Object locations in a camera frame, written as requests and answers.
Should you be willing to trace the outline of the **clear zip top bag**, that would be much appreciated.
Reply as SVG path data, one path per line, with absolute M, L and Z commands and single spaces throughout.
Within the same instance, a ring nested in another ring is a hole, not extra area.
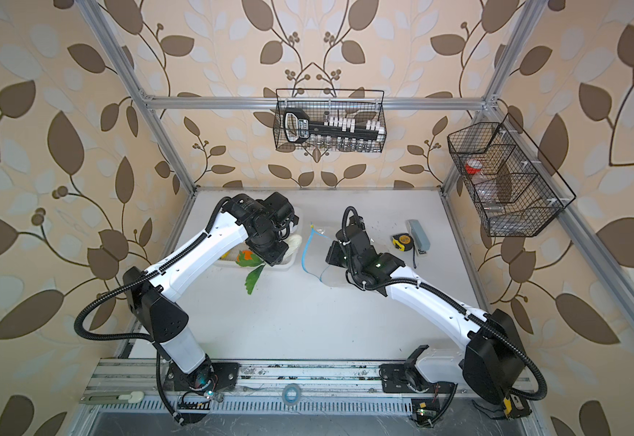
M 346 269 L 327 262 L 331 246 L 337 241 L 336 232 L 336 227 L 313 223 L 305 239 L 300 266 L 318 284 L 329 288 L 352 288 L 346 278 Z

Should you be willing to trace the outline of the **white plastic basket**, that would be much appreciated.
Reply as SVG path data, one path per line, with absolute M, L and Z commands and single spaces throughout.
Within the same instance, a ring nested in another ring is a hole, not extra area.
M 290 268 L 297 257 L 297 249 L 290 248 L 283 256 L 280 263 L 273 266 L 277 270 L 287 270 Z M 256 268 L 261 265 L 267 265 L 258 255 L 252 252 L 246 243 L 241 243 L 226 254 L 221 256 L 214 264 L 221 268 Z

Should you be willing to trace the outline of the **white radish toy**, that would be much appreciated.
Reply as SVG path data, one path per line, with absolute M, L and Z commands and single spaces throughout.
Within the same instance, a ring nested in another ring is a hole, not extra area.
M 286 257 L 290 257 L 295 254 L 302 245 L 302 237 L 299 234 L 291 234 L 285 243 L 288 245 L 288 250 L 285 253 Z

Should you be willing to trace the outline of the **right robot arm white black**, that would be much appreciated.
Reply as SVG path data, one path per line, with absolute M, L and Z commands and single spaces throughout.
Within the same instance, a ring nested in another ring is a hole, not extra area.
M 348 284 L 407 305 L 445 332 L 464 352 L 462 378 L 481 399 L 501 405 L 513 395 L 528 401 L 547 397 L 546 378 L 527 356 L 508 314 L 462 303 L 425 282 L 402 259 L 377 252 L 355 207 L 345 209 L 326 262 L 344 269 Z

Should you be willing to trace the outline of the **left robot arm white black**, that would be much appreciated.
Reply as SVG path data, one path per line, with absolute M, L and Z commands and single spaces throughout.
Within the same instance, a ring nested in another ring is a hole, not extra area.
M 298 223 L 294 207 L 280 193 L 259 200 L 247 194 L 225 196 L 213 208 L 206 227 L 190 241 L 137 272 L 131 283 L 82 309 L 75 318 L 74 331 L 89 341 L 146 341 L 182 374 L 209 372 L 210 358 L 195 339 L 188 326 L 189 315 L 177 301 L 223 254 L 243 243 L 266 265 L 278 265 L 289 251 L 287 239 Z M 131 312 L 146 330 L 144 334 L 96 334 L 84 327 L 91 312 L 120 294 L 126 295 Z

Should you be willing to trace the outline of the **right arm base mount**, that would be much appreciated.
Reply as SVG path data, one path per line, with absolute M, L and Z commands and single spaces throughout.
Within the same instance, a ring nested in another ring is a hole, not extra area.
M 379 376 L 385 393 L 448 394 L 457 387 L 449 381 L 427 381 L 413 364 L 406 363 L 384 363 L 379 367 Z

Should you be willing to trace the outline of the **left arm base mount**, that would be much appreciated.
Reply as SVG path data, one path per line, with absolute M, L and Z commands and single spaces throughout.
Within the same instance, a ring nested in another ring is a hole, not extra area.
M 162 386 L 164 390 L 174 392 L 208 392 L 233 388 L 239 379 L 240 367 L 240 363 L 206 360 L 191 374 L 186 374 L 176 363 L 170 363 L 162 378 Z

